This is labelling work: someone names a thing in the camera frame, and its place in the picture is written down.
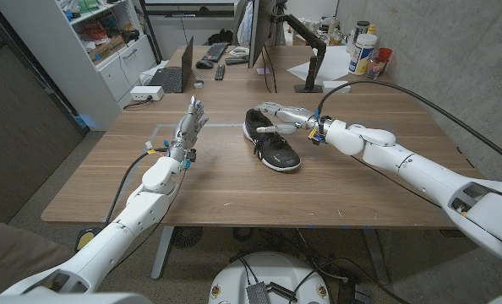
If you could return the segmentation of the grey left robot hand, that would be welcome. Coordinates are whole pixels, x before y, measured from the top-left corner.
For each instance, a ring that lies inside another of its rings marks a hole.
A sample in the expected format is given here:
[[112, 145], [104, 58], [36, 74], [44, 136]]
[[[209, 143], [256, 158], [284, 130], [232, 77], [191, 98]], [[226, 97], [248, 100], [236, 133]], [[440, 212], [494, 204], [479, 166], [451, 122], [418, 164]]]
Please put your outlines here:
[[174, 128], [173, 138], [167, 150], [169, 157], [182, 162], [187, 152], [192, 149], [198, 139], [201, 128], [208, 122], [204, 117], [205, 110], [201, 100], [190, 97], [187, 113], [179, 120]]

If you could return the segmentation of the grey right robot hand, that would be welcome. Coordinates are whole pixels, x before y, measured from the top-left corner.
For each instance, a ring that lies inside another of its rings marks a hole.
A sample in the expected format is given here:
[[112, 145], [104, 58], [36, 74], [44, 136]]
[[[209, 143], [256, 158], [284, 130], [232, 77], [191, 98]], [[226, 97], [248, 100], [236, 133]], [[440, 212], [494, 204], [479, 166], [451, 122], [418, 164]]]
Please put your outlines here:
[[302, 107], [284, 106], [275, 102], [263, 102], [254, 107], [255, 110], [277, 117], [282, 124], [269, 127], [257, 127], [258, 133], [291, 134], [298, 129], [311, 129], [309, 138], [315, 143], [325, 142], [325, 135], [319, 130], [319, 114], [317, 111]]

